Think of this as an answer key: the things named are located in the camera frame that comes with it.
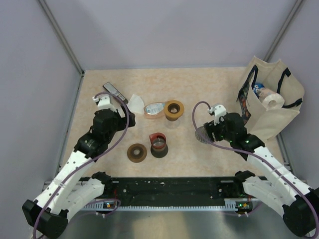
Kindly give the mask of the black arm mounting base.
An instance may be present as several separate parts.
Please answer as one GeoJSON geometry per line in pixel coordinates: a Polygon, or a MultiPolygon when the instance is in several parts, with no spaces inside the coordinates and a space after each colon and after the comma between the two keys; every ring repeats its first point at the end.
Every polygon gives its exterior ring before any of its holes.
{"type": "Polygon", "coordinates": [[[123,206],[221,206],[250,196],[236,177],[113,177],[98,196],[111,198],[123,206]]]}

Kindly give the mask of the white coffee filter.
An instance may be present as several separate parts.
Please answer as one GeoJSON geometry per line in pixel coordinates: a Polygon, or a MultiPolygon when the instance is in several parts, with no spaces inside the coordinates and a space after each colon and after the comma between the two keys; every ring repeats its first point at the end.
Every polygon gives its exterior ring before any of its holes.
{"type": "Polygon", "coordinates": [[[143,115],[145,113],[144,111],[144,102],[142,98],[138,95],[132,94],[130,100],[127,103],[128,109],[135,113],[135,114],[140,114],[143,115]]]}

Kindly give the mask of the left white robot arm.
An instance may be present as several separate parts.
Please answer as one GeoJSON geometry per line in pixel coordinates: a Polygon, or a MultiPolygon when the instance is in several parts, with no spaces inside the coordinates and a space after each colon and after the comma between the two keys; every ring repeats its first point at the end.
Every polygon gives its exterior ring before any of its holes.
{"type": "Polygon", "coordinates": [[[125,117],[121,117],[112,104],[99,107],[89,131],[80,137],[67,162],[34,200],[26,200],[22,211],[27,223],[32,226],[32,238],[59,238],[73,217],[92,200],[109,197],[113,191],[110,182],[91,177],[86,185],[75,190],[83,174],[102,156],[113,150],[120,141],[110,146],[117,132],[126,134],[135,126],[135,115],[126,104],[121,106],[125,117]]]}

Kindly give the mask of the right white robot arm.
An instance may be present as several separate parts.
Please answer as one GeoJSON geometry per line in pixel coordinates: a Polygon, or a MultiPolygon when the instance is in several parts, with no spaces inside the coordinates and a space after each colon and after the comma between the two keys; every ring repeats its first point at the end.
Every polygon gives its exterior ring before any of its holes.
{"type": "Polygon", "coordinates": [[[238,113],[225,110],[209,114],[214,120],[204,124],[209,143],[227,141],[228,151],[238,153],[246,162],[259,169],[268,182],[265,183],[251,172],[245,172],[243,179],[232,186],[238,197],[247,194],[260,200],[284,221],[286,227],[298,237],[314,232],[319,235],[319,191],[301,181],[265,146],[257,136],[247,133],[238,113]]]}

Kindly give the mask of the clear ribbed glass dripper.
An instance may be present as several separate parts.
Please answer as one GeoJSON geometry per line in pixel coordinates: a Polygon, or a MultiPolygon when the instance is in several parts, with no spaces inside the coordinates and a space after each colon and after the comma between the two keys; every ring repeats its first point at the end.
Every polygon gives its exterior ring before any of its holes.
{"type": "Polygon", "coordinates": [[[201,143],[211,144],[211,139],[209,138],[207,130],[204,126],[200,126],[195,130],[195,137],[201,143]]]}

